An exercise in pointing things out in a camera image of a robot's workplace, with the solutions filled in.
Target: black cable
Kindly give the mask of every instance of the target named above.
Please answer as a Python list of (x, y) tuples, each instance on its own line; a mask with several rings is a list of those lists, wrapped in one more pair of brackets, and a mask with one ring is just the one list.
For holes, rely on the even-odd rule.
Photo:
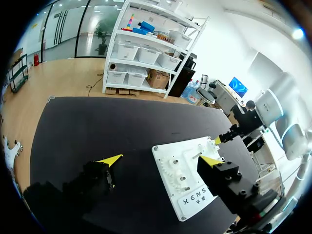
[(87, 85), (87, 86), (86, 86), (86, 88), (89, 89), (88, 96), (90, 95), (91, 89), (92, 89), (101, 79), (99, 79), (93, 86), (91, 86), (91, 85)]

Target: wooden floor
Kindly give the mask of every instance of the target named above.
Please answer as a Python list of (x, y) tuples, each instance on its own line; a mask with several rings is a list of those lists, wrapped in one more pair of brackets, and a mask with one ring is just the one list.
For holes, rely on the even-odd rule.
[[(2, 109), (4, 122), (2, 134), (8, 137), (9, 147), (14, 140), (21, 142), (24, 149), (15, 159), (15, 175), (22, 191), (30, 185), (30, 153), (36, 127), (47, 99), (56, 97), (85, 97), (87, 85), (94, 85), (103, 73), (104, 58), (75, 58), (42, 63), (29, 70), (29, 80), (17, 94), (7, 90)], [(90, 92), (91, 97), (133, 98), (174, 103), (188, 102), (178, 97), (163, 99), (164, 94), (140, 92), (139, 97), (105, 95), (102, 93), (102, 81)]]

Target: metal shelving unit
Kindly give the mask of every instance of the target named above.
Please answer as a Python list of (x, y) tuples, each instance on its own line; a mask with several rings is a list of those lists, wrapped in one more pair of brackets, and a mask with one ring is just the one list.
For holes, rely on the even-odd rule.
[[(148, 14), (151, 14), (152, 16), (156, 15), (157, 17), (159, 17), (159, 19), (167, 20), (171, 23), (177, 24), (177, 26), (179, 26), (179, 27), (183, 26), (184, 32), (186, 31), (187, 28), (193, 28), (194, 29), (193, 33), (198, 32), (198, 34), (197, 34), (196, 38), (193, 40), (193, 42), (191, 42), (190, 49), (185, 50), (184, 48), (180, 48), (178, 46), (170, 44), (166, 41), (162, 41), (160, 39), (156, 39), (156, 38), (153, 38), (150, 36), (137, 34), (137, 33), (133, 33), (133, 32), (122, 31), (122, 30), (120, 30), (120, 28), (123, 25), (120, 25), (120, 23), (123, 20), (125, 14), (126, 14), (126, 11), (131, 10), (131, 8), (133, 8), (137, 11), (141, 11), (144, 14), (148, 13)], [(144, 2), (144, 1), (140, 1), (140, 0), (126, 0), (121, 11), (120, 11), (118, 19), (116, 21), (116, 24), (115, 24), (115, 27), (114, 27), (114, 30), (113, 30), (113, 33), (111, 36), (111, 40), (109, 43), (109, 47), (108, 47), (106, 63), (105, 63), (105, 67), (104, 67), (103, 93), (105, 93), (105, 90), (107, 87), (124, 88), (124, 89), (135, 89), (135, 90), (143, 90), (143, 91), (150, 91), (150, 92), (156, 92), (156, 93), (163, 93), (163, 94), (165, 94), (164, 98), (166, 98), (168, 96), (173, 84), (175, 83), (179, 73), (181, 72), (185, 62), (187, 61), (188, 57), (190, 56), (195, 44), (197, 43), (202, 32), (204, 31), (204, 29), (208, 23), (208, 20), (209, 20), (209, 17), (206, 18), (206, 20), (202, 26), (198, 26), (193, 21), (190, 21), (189, 19), (183, 18), (183, 17), (179, 16), (178, 14), (176, 14), (175, 12), (164, 9), (164, 8), (159, 7), (157, 5), (153, 5), (153, 4), (150, 4), (148, 2)], [(133, 61), (117, 59), (116, 52), (113, 51), (113, 48), (114, 48), (114, 44), (116, 41), (116, 37), (118, 35), (122, 35), (123, 37), (129, 38), (129, 39), (137, 38), (137, 39), (146, 41), (146, 43), (148, 43), (150, 41), (153, 43), (153, 45), (158, 44), (161, 47), (166, 47), (168, 49), (172, 49), (172, 50), (178, 51), (180, 53), (181, 52), (185, 53), (186, 56), (185, 56), (184, 60), (182, 61), (182, 63), (180, 64), (180, 66), (176, 72), (161, 67), (157, 62), (154, 65), (151, 65), (151, 64), (139, 62), (136, 58)], [(155, 69), (155, 70), (159, 70), (159, 71), (163, 71), (163, 72), (167, 72), (169, 74), (172, 74), (172, 75), (174, 75), (174, 78), (172, 79), (172, 81), (170, 81), (170, 79), (169, 79), (169, 86), (168, 86), (167, 90), (166, 89), (162, 90), (162, 89), (151, 88), (146, 80), (144, 81), (144, 83), (140, 87), (128, 85), (127, 84), (127, 78), (125, 79), (123, 84), (110, 84), (110, 83), (107, 83), (109, 63), (127, 64), (127, 65), (132, 65), (132, 66), (139, 66), (139, 67), (145, 67), (145, 68), (149, 68), (149, 69)]]
[[(23, 65), (23, 58), (26, 58), (26, 65)], [(16, 65), (18, 65), (21, 62), (21, 67), (14, 73), (13, 69)], [(28, 80), (28, 67), (27, 67), (27, 54), (23, 55), (20, 57), (10, 68), (11, 74), (9, 74), (9, 82), (10, 82), (10, 87), (11, 91), (13, 93), (17, 93), (17, 91), (23, 86), (23, 84)], [(23, 74), (22, 78), (16, 83), (15, 79), (19, 77), (20, 74)]]

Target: red fire extinguisher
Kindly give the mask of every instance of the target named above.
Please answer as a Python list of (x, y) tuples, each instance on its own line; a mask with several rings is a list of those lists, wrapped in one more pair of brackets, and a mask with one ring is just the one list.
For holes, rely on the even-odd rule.
[(35, 66), (39, 65), (39, 54), (34, 54), (34, 65)]

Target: white plastic board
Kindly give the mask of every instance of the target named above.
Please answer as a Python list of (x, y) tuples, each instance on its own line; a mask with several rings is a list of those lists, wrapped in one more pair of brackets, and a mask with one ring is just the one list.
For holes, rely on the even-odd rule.
[(199, 155), (221, 160), (219, 146), (210, 137), (158, 145), (152, 152), (179, 221), (183, 222), (215, 198), (197, 173)]

